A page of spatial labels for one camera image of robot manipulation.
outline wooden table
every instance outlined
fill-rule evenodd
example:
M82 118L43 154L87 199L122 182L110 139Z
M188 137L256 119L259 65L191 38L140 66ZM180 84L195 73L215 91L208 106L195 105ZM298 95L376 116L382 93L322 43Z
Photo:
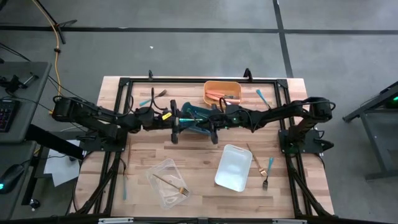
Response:
M99 93L98 105L113 110L120 77L104 77ZM288 79L291 100L307 97L304 80ZM156 99L160 107L170 107L175 99L179 108L189 101L192 105L206 107L203 102L202 83L135 83L133 86L134 107L150 98L150 88L155 94L166 89L164 97ZM271 107L276 107L274 87L267 84L242 84L243 102L249 109L266 110L266 106L256 94L260 89ZM123 200L123 166L119 167L118 181L114 193L112 216L129 217L218 217L218 218L292 218L294 217L292 198L284 155L280 153L277 132L279 122L269 123L254 134L248 129L235 128L218 132L219 143L213 145L207 136L183 132L178 144L170 141L171 130L140 131L129 134L122 159L127 162L127 200ZM249 143L260 163L267 167L270 157L274 157L272 175L269 177L268 191L262 190L263 178L254 162L251 164L246 188L235 192L215 184L223 148L226 144L247 148ZM104 153L92 153L84 162L76 188L78 208L90 197L98 185ZM145 177L145 171L163 160L175 161L191 196L170 210L163 210L155 192ZM326 211L333 213L328 183L321 160L309 154L303 155L305 176L309 189ZM300 208L304 211L303 198L298 185ZM106 203L108 190L105 190L102 208Z

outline yellow cable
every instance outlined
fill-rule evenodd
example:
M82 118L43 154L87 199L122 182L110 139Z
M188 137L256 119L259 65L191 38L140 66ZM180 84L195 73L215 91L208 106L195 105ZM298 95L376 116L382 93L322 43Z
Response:
M45 18L47 19L47 21L49 22L52 30L54 31L55 34L55 38L57 40L57 50L60 50L60 41L58 39L58 34L57 31L54 28L54 25L52 24L50 18L46 15L46 13L43 11L43 9L37 4L37 2L35 0L32 0L32 2L37 6L37 8L40 10L40 12L42 12L42 14L45 16ZM57 74L57 80L58 80L58 96L61 95L61 79L60 79L60 75L58 73L58 52L55 52L55 74Z

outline keyboard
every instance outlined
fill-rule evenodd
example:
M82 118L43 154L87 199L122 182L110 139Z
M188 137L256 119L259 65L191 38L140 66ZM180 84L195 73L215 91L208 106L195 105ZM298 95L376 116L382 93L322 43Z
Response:
M17 113L19 101L0 100L0 133L10 130L12 120Z

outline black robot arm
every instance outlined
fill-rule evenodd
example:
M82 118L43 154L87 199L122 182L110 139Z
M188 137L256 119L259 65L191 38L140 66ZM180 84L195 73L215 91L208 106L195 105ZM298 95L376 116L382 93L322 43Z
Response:
M192 119L191 114L182 113L177 109L174 100L170 102L170 110L164 110L161 113L155 112L152 108L143 107L127 114L115 113L80 98L55 96L54 102L55 108L52 117L55 120L78 123L101 133L112 141L118 139L118 134L121 131L137 133L141 129L146 131L171 129L172 142L177 143L177 134L187 128L182 127L180 122L183 119ZM327 99L321 97L293 101L267 111L253 111L238 105L226 105L223 108L220 104L219 108L213 107L207 119L192 120L195 121L194 125L209 130L211 140L217 144L217 130L219 129L242 127L254 132L263 128L267 123L298 116L303 120L298 125L289 128L289 141L298 142L314 125L331 119L331 104ZM309 105L308 111L303 108L305 105Z

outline white plastic container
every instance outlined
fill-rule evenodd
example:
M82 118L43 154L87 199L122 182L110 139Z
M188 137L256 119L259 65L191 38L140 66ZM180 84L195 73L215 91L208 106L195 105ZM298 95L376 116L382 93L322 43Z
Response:
M218 165L216 184L242 192L248 179L251 160L250 151L230 144L226 145Z
M166 159L159 165L151 167L149 170L146 171L146 176L150 185L159 196L160 206L162 208L170 209L174 205L182 202L189 197L189 195L187 197L180 194L178 189L159 180L153 174L158 175L167 182L174 184L178 187L185 187L187 190L189 189L182 179L180 171L178 171L177 166L172 159Z

